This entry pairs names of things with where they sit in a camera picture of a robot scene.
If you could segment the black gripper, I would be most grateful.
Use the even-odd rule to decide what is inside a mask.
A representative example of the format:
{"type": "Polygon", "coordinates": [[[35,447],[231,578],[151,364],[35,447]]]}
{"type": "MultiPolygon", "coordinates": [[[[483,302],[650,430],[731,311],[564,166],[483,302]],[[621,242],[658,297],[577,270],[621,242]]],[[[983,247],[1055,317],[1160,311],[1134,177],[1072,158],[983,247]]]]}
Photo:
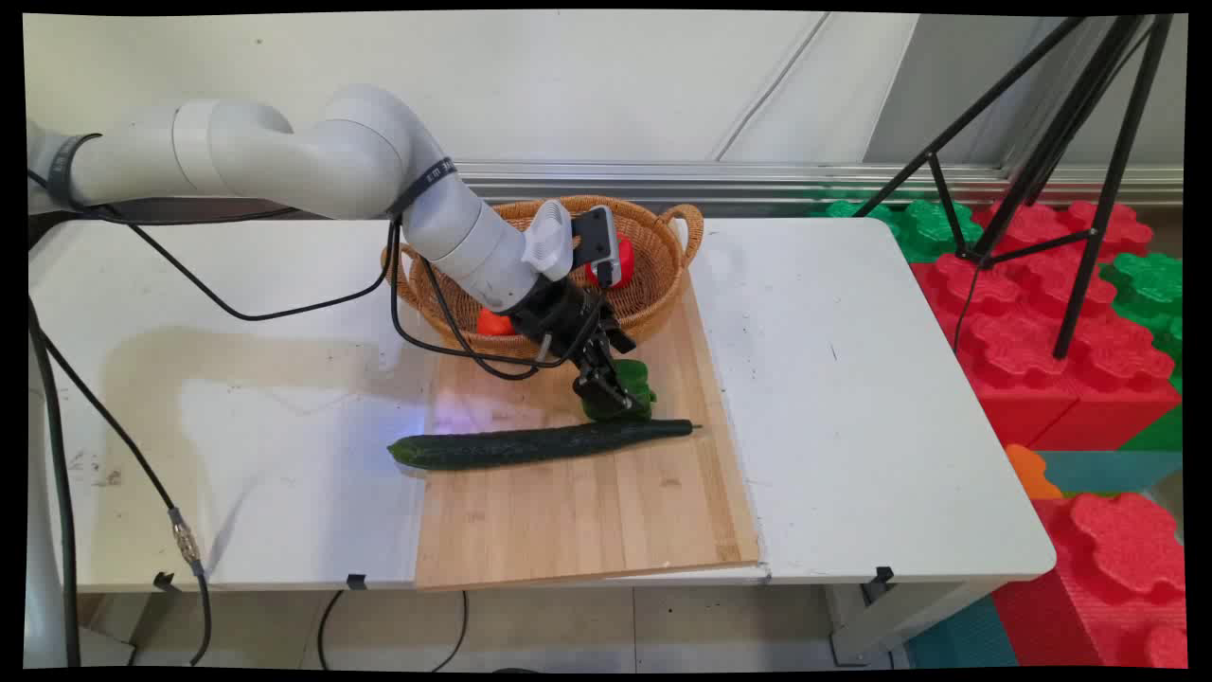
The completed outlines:
{"type": "Polygon", "coordinates": [[[503,311],[520,336],[541,345],[537,366],[570,361],[579,371],[573,391],[588,405],[611,406],[606,415],[633,415],[639,399],[627,386],[624,369],[612,350],[629,353],[635,344],[622,329],[604,296],[573,283],[538,277],[518,305],[503,311]]]}

